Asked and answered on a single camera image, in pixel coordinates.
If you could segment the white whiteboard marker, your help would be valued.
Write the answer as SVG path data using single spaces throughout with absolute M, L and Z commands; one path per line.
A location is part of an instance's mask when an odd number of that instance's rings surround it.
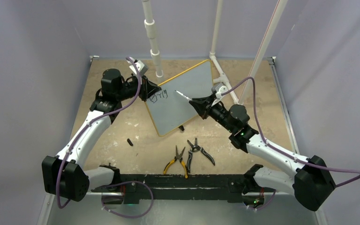
M 179 94 L 180 96 L 182 96 L 183 98 L 185 98 L 187 101 L 191 101 L 192 99 L 189 98 L 188 96 L 186 96 L 185 94 L 183 94 L 182 92 L 178 91 L 178 90 L 175 90 L 175 92 L 177 94 Z

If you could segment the yellow framed whiteboard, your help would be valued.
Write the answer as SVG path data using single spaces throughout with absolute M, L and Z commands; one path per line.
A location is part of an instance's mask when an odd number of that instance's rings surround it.
M 209 96 L 213 86 L 211 65 L 210 60 L 196 64 L 161 83 L 161 91 L 148 98 L 146 107 L 158 136 L 167 135 L 198 115 L 178 92 L 189 98 Z

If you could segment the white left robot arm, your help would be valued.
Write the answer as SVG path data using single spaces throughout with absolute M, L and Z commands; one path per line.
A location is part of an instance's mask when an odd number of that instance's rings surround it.
M 145 75 L 140 79 L 136 75 L 124 79 L 119 70 L 106 70 L 82 128 L 54 157 L 47 156 L 42 161 L 45 191 L 76 202 L 101 186 L 110 192 L 117 191 L 121 186 L 119 169 L 101 165 L 84 171 L 86 159 L 100 136 L 113 124 L 119 110 L 124 110 L 124 100 L 140 98 L 145 102 L 159 91 L 161 87 Z

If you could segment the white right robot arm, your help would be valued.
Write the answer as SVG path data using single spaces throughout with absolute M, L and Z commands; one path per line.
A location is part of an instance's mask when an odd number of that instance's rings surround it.
M 272 171 L 254 165 L 245 173 L 247 189 L 272 188 L 293 195 L 306 209 L 317 211 L 335 190 L 336 184 L 325 161 L 319 156 L 306 157 L 271 144 L 253 129 L 243 105 L 232 105 L 229 110 L 222 102 L 214 103 L 214 96 L 189 100 L 202 119 L 211 117 L 228 130 L 232 145 L 246 153 L 258 156 L 280 169 Z

